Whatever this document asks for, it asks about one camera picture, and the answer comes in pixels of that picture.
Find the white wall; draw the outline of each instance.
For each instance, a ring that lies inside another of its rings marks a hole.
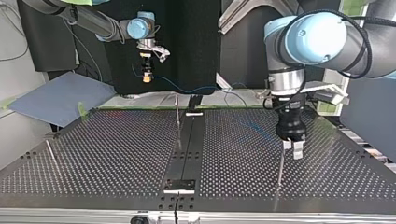
[[[3,0],[17,8],[16,0]],[[20,22],[7,10],[7,14]],[[0,59],[24,52],[26,40],[0,12]],[[42,73],[35,72],[30,53],[10,62],[0,62],[0,102],[43,85]],[[0,109],[0,169],[37,146],[50,131],[47,123]]]

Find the perforated metal table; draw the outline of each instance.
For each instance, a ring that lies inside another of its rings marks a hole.
[[[204,110],[202,117],[183,117],[180,129],[176,119],[174,110],[93,112],[52,142],[56,160],[43,143],[0,172],[0,207],[396,212],[396,175],[313,111],[303,117],[304,158],[295,161],[287,152],[281,190],[276,188],[281,142],[275,113]],[[178,200],[163,194],[175,179],[194,180],[195,193]]]

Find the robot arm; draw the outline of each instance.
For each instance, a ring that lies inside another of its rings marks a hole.
[[[143,81],[150,82],[153,72],[152,55],[164,63],[170,55],[169,50],[155,44],[155,15],[152,12],[138,12],[137,18],[116,21],[107,15],[95,11],[90,7],[75,6],[59,0],[23,0],[28,6],[44,14],[56,15],[64,18],[71,25],[78,25],[96,34],[101,41],[137,40],[137,48],[143,59]]]
[[[396,70],[392,56],[396,29],[370,22],[361,29],[336,14],[313,11],[265,26],[273,108],[279,115],[276,133],[285,148],[294,148],[295,159],[303,156],[306,138],[300,118],[305,104],[305,65],[344,71],[351,78],[382,77]],[[395,20],[395,16],[396,1],[380,0],[368,8],[367,17]]]

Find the metal post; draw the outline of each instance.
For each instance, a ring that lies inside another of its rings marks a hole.
[[[49,140],[49,139],[46,140],[46,144],[47,144],[47,148],[49,149],[50,157],[51,157],[53,160],[56,160],[55,155],[53,154],[52,146],[51,146],[51,144],[50,144],[50,140]]]
[[[277,178],[277,186],[279,189],[282,187],[282,175],[283,175],[283,166],[285,163],[285,152],[286,152],[286,149],[282,148],[282,154],[280,157],[280,165],[279,165],[279,175]]]
[[[180,128],[180,113],[178,109],[178,94],[176,93],[175,97],[175,105],[176,105],[176,113],[177,113],[177,127]]]

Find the cable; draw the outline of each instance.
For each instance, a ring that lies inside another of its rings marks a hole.
[[[134,71],[134,75],[135,75],[136,77],[143,77],[143,76],[139,76],[139,75],[136,73],[136,71],[134,70],[134,65],[133,65],[133,64],[132,64],[132,70]],[[222,89],[220,89],[220,88],[218,88],[218,87],[215,87],[215,86],[203,86],[203,87],[196,88],[196,89],[194,89],[194,90],[192,90],[192,91],[186,91],[186,90],[181,89],[177,84],[175,84],[173,81],[171,81],[171,80],[170,80],[169,78],[167,78],[167,77],[153,77],[153,78],[163,79],[163,80],[169,82],[169,84],[171,84],[172,86],[174,86],[174,87],[175,87],[176,89],[178,89],[179,91],[182,91],[183,93],[186,93],[186,94],[193,94],[193,93],[195,93],[195,92],[197,92],[197,91],[201,91],[201,90],[217,90],[217,91],[222,91],[222,92],[227,93],[227,91],[224,91],[224,90],[222,90]],[[231,95],[234,95],[234,96],[238,97],[238,98],[244,103],[245,107],[248,107],[248,104],[246,103],[246,101],[245,101],[240,95],[238,95],[238,94],[236,94],[236,93],[234,93],[234,92],[229,92],[229,93],[230,93]]]
[[[174,210],[175,224],[178,224],[177,207],[178,207],[178,197],[179,196],[180,196],[180,193],[177,194],[177,199],[176,199],[176,203],[175,203],[175,210]]]
[[[6,7],[6,8],[8,8],[8,9],[10,9],[10,10],[14,13],[14,15],[18,18],[18,20],[21,21],[21,16],[18,14],[17,10],[16,10],[14,7],[12,7],[12,6],[10,6],[10,5],[6,4],[6,3],[0,5],[1,12],[3,13],[4,16],[6,16],[7,20],[12,24],[12,26],[13,26],[21,35],[25,36],[25,34],[23,33],[23,31],[20,30],[20,28],[14,23],[14,21],[8,16],[8,14],[3,10],[2,7]]]
[[[279,59],[282,61],[282,63],[284,63],[284,64],[286,64],[288,66],[291,66],[291,67],[301,66],[298,63],[289,63],[283,58],[283,56],[280,53],[281,52],[281,47],[282,47],[282,41],[283,41],[287,31],[289,30],[289,28],[295,22],[297,22],[297,20],[299,20],[300,18],[302,18],[304,16],[311,15],[311,14],[316,14],[316,13],[319,13],[319,12],[329,12],[329,13],[332,13],[334,15],[337,15],[337,16],[343,18],[343,20],[348,21],[350,24],[352,24],[352,26],[355,27],[355,29],[360,33],[361,38],[363,39],[363,47],[365,47],[365,49],[367,50],[367,64],[366,64],[366,68],[364,69],[364,71],[360,75],[357,75],[357,76],[349,76],[348,74],[346,74],[346,73],[344,73],[342,71],[338,71],[338,73],[340,73],[344,77],[348,77],[348,78],[351,78],[351,79],[358,79],[358,78],[361,78],[361,77],[365,77],[370,72],[370,69],[371,69],[372,63],[373,63],[373,51],[372,51],[372,47],[371,47],[371,44],[370,44],[370,40],[369,40],[368,34],[363,28],[361,28],[355,21],[353,21],[347,15],[345,15],[344,13],[341,13],[339,11],[335,11],[335,10],[331,10],[331,9],[318,9],[318,10],[314,10],[314,11],[310,11],[310,12],[305,12],[305,13],[297,16],[294,20],[292,20],[283,29],[283,31],[281,32],[281,34],[278,37],[276,50],[277,50],[277,54],[278,54]]]
[[[7,13],[2,9],[2,7],[7,7],[8,9],[10,9],[10,10],[15,14],[15,16],[21,21],[21,17],[20,17],[20,15],[18,14],[17,10],[16,10],[15,8],[13,8],[12,6],[10,6],[9,4],[7,4],[7,3],[2,3],[2,4],[0,4],[0,9],[1,9],[1,11],[3,12],[3,15],[6,16],[6,18],[9,20],[9,22],[11,22],[12,26],[18,31],[18,33],[20,33],[22,36],[25,36],[24,33],[23,33],[23,31],[21,31],[21,30],[18,28],[18,26],[17,26],[17,25],[14,23],[14,21],[7,15]],[[22,54],[20,54],[20,55],[18,55],[18,56],[15,56],[15,57],[7,58],[7,59],[0,59],[0,63],[2,63],[2,62],[9,62],[9,61],[13,61],[13,60],[19,59],[19,58],[25,56],[25,55],[27,54],[28,51],[29,51],[29,45],[26,43],[26,48],[25,48],[25,50],[24,50],[24,52],[23,52]]]
[[[122,28],[120,26],[120,23],[116,20],[114,20],[113,18],[107,16],[106,14],[104,14],[103,12],[98,11],[99,14],[101,14],[103,17],[105,17],[108,21],[110,21],[111,26],[112,26],[112,33],[110,36],[108,37],[103,37],[101,36],[105,41],[109,41],[111,40],[117,33],[119,33],[120,37],[121,37],[121,44],[125,44],[125,35],[122,32]]]
[[[133,66],[133,65],[132,65],[132,70],[134,71],[134,75],[135,75],[136,77],[143,77],[143,76],[139,76],[139,75],[136,73],[136,71],[134,70],[134,66]],[[231,94],[231,95],[234,95],[234,96],[238,97],[238,98],[244,103],[245,108],[248,108],[248,104],[246,103],[246,101],[245,101],[240,95],[238,95],[238,94],[235,93],[235,92],[225,91],[225,90],[222,90],[222,89],[220,89],[220,88],[218,88],[218,87],[214,87],[214,86],[205,86],[205,87],[197,88],[197,89],[192,90],[192,91],[185,91],[185,90],[181,89],[178,85],[176,85],[174,82],[172,82],[170,79],[168,79],[168,78],[166,78],[166,77],[154,77],[154,78],[161,78],[161,79],[163,79],[163,80],[166,80],[166,81],[169,82],[172,86],[176,87],[178,90],[180,90],[180,91],[182,91],[182,92],[184,92],[184,93],[187,93],[187,94],[191,94],[191,93],[194,93],[194,92],[196,92],[196,91],[204,90],[204,89],[211,89],[211,90],[222,91],[222,92],[225,92],[225,93],[226,93],[226,96],[227,96],[227,94]],[[235,85],[244,85],[244,86],[245,86],[245,84],[240,83],[240,82],[234,83],[234,84],[231,85],[231,86],[235,86]],[[228,104],[228,102],[227,102],[227,100],[226,100],[226,96],[224,97],[224,102],[226,103],[227,107],[230,108],[230,105]],[[257,133],[261,134],[263,137],[267,137],[267,133],[266,133],[266,132],[263,130],[263,128],[260,127],[258,124],[254,123],[254,122],[251,122],[251,121],[250,121],[249,123],[245,123],[245,122],[243,122],[242,120],[240,120],[239,118],[236,118],[235,116],[231,116],[231,117],[233,117],[234,119],[238,120],[238,122],[239,122],[241,125],[246,126],[246,127],[249,127],[250,129],[253,129],[253,130],[256,131]]]
[[[375,25],[396,27],[396,21],[386,20],[382,18],[356,16],[356,17],[351,17],[351,19],[355,21],[366,21],[366,23],[371,23]]]
[[[67,30],[70,32],[70,34],[72,34],[72,36],[78,41],[78,43],[85,49],[85,51],[88,53],[88,55],[90,56],[92,62],[95,64],[96,69],[99,73],[99,77],[100,77],[100,81],[103,82],[103,76],[102,76],[102,72],[99,68],[99,65],[96,63],[96,60],[92,57],[90,51],[87,49],[87,47],[85,47],[84,43],[82,43],[82,41],[75,35],[75,33],[72,31],[72,29],[68,26],[66,20],[64,19],[64,25],[66,26]]]

